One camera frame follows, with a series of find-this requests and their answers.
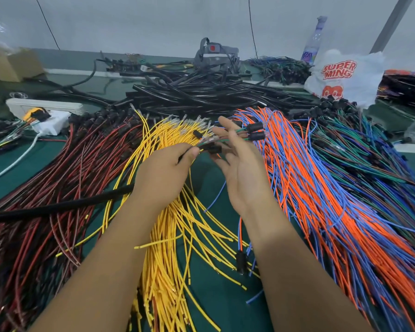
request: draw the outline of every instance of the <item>white plastic bag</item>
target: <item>white plastic bag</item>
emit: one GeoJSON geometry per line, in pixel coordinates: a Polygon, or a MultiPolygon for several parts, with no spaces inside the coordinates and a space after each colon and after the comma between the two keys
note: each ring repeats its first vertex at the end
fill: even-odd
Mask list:
{"type": "Polygon", "coordinates": [[[367,109],[375,103],[384,70],[381,52],[360,56],[329,50],[315,61],[304,89],[320,98],[332,95],[335,99],[356,101],[359,107],[367,109]]]}

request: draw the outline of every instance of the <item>white wall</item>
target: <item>white wall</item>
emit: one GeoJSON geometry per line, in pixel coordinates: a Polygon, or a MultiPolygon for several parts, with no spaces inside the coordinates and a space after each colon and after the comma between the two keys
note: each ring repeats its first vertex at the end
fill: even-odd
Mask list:
{"type": "MultiPolygon", "coordinates": [[[[207,36],[238,47],[242,59],[255,55],[248,0],[39,1],[62,50],[193,57],[200,39],[207,36]]],[[[320,15],[329,17],[322,51],[368,53],[396,1],[251,0],[258,54],[300,58],[320,15]]],[[[1,2],[12,23],[40,17],[12,12],[22,0],[17,7],[1,2]]],[[[22,35],[25,45],[46,46],[49,40],[38,33],[42,27],[34,27],[22,35]]]]}
{"type": "Polygon", "coordinates": [[[415,71],[415,0],[384,49],[386,67],[415,71]]]}
{"type": "Polygon", "coordinates": [[[35,0],[0,0],[0,22],[9,31],[7,45],[57,48],[35,0]]]}

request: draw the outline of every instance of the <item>cardboard box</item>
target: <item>cardboard box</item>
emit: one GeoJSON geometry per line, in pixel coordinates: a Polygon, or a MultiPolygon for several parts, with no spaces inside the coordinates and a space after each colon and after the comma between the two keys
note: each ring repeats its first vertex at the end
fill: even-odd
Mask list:
{"type": "Polygon", "coordinates": [[[34,51],[22,48],[19,52],[7,55],[0,49],[0,80],[20,82],[23,78],[30,78],[44,73],[34,51]]]}

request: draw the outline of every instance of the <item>gray device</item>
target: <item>gray device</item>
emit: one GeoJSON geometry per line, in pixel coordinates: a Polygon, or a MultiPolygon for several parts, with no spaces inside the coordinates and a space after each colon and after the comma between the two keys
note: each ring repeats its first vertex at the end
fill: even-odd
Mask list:
{"type": "Polygon", "coordinates": [[[214,71],[222,71],[228,68],[232,73],[239,73],[240,58],[238,57],[238,48],[210,42],[209,38],[205,37],[201,40],[200,49],[195,55],[194,66],[196,68],[212,66],[210,69],[214,71]],[[205,54],[212,54],[212,56],[205,57],[205,54]],[[226,56],[215,56],[216,54],[224,54],[226,56]]]}

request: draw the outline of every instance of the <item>white power strip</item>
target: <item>white power strip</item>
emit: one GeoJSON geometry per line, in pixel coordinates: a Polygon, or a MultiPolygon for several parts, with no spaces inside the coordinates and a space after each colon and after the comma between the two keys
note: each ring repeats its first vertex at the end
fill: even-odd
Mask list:
{"type": "Polygon", "coordinates": [[[67,103],[61,101],[45,101],[32,99],[8,99],[6,100],[9,110],[17,118],[22,119],[26,112],[34,107],[43,107],[46,111],[66,111],[77,115],[83,115],[85,110],[83,104],[67,103]]]}

